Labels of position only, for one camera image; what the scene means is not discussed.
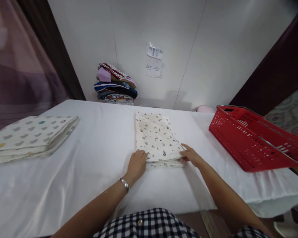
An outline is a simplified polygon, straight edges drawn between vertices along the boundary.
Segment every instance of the silver bracelet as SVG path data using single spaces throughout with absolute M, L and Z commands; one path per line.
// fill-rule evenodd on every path
M 121 178 L 121 179 L 119 179 L 119 180 L 125 185 L 125 188 L 126 188 L 127 193 L 128 193 L 128 191 L 129 191 L 129 189 L 130 189 L 128 183 L 127 183 L 123 178 Z

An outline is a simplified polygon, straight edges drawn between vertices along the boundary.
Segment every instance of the checkered dress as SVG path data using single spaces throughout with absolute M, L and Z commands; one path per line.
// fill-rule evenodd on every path
M 154 208 L 118 217 L 94 237 L 200 237 L 166 209 Z M 245 226 L 234 237 L 268 238 L 258 229 Z

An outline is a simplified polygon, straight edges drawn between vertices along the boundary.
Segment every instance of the basket handle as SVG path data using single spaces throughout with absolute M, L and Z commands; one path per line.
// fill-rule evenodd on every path
M 220 108 L 219 106 L 230 106 L 230 107 L 244 108 L 244 109 L 249 110 L 249 111 L 251 111 L 252 113 L 256 114 L 257 116 L 263 117 L 263 116 L 261 116 L 260 114 L 258 114 L 258 113 L 256 113 L 256 112 L 252 111 L 251 109 L 248 109 L 247 107 L 234 106 L 234 105 L 217 105 L 217 106 L 216 106 L 216 108 L 221 109 L 221 110 L 222 110 L 223 112 L 225 112 L 226 114 L 228 114 L 228 113 L 227 113 L 226 111 L 224 111 L 222 108 Z
M 222 112 L 224 112 L 225 114 L 231 116 L 230 114 L 228 114 L 226 111 L 224 111 L 222 108 L 220 108 L 219 106 L 230 106 L 230 107 L 239 107 L 239 106 L 232 106 L 232 105 L 218 105 L 216 106 L 217 109 L 220 109 Z M 261 115 L 257 114 L 256 112 L 253 112 L 252 110 L 246 108 L 246 107 L 240 107 L 240 108 L 244 108 L 247 109 L 249 111 L 251 111 L 252 113 L 255 113 L 256 115 L 262 117 Z M 262 138 L 261 136 L 258 136 L 261 140 L 263 140 L 264 142 L 266 142 L 268 145 L 270 145 L 271 147 L 275 148 L 276 150 L 278 150 L 280 153 L 283 153 L 283 155 L 285 155 L 286 157 L 288 157 L 289 159 L 291 159 L 292 161 L 296 162 L 298 164 L 298 161 L 296 161 L 295 159 L 291 158 L 290 156 L 288 156 L 287 154 L 285 154 L 284 152 L 282 152 L 281 150 L 279 150 L 278 148 L 276 148 L 275 146 L 273 146 L 270 142 L 268 142 L 267 140 L 265 140 L 264 138 Z

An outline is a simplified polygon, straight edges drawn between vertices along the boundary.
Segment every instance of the paper sign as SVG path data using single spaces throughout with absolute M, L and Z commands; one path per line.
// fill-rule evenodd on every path
M 148 59 L 146 64 L 146 75 L 155 78 L 162 78 L 162 68 L 164 63 L 159 60 Z
M 162 59 L 162 54 L 163 54 L 163 51 L 162 49 L 158 48 L 158 47 L 155 47 L 151 42 L 149 42 L 149 47 L 148 47 L 148 52 L 147 54 L 150 56 L 150 57 L 153 57 L 153 58 L 156 58 L 156 59 Z

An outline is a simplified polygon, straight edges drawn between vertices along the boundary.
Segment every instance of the table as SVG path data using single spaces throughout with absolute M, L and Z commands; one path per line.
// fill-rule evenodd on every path
M 194 148 L 259 216 L 273 217 L 298 203 L 298 177 L 289 169 L 246 173 L 239 167 L 208 130 L 214 114 L 67 100 L 42 114 L 80 117 L 52 156 L 0 164 L 0 237 L 51 235 L 121 178 L 135 150 L 136 111 L 169 116 L 177 140 Z M 189 164 L 147 169 L 116 212 L 153 207 L 180 214 L 215 205 Z

